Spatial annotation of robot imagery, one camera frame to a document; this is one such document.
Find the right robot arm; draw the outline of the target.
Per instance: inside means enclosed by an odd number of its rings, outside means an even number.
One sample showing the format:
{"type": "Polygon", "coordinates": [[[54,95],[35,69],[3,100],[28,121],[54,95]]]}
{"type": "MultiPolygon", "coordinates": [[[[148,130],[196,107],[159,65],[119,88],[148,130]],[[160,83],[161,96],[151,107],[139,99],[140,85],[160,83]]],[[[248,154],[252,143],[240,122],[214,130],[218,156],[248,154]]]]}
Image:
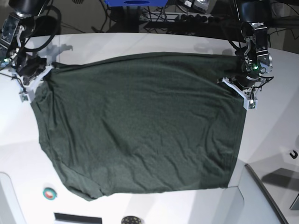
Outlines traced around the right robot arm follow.
{"type": "Polygon", "coordinates": [[[50,44],[60,29],[62,15],[48,0],[10,0],[8,5],[14,11],[9,14],[0,30],[1,70],[12,67],[23,78],[23,84],[28,86],[47,66],[45,58],[28,53],[37,53],[50,44]],[[44,25],[43,21],[37,25],[35,18],[44,11],[56,14],[56,26],[43,45],[29,49],[26,47],[27,42],[44,25]]]}

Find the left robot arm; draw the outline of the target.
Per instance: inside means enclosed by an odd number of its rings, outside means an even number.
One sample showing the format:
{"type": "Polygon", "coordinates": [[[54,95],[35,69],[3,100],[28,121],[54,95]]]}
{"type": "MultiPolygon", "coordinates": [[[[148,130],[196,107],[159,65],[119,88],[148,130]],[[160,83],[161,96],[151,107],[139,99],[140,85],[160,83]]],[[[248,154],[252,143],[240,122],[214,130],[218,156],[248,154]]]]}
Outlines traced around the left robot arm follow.
{"type": "Polygon", "coordinates": [[[268,0],[235,0],[234,6],[246,43],[241,53],[243,74],[236,77],[235,83],[241,90],[245,90],[259,80],[259,75],[272,71],[266,26],[272,19],[271,6],[268,0]]]}

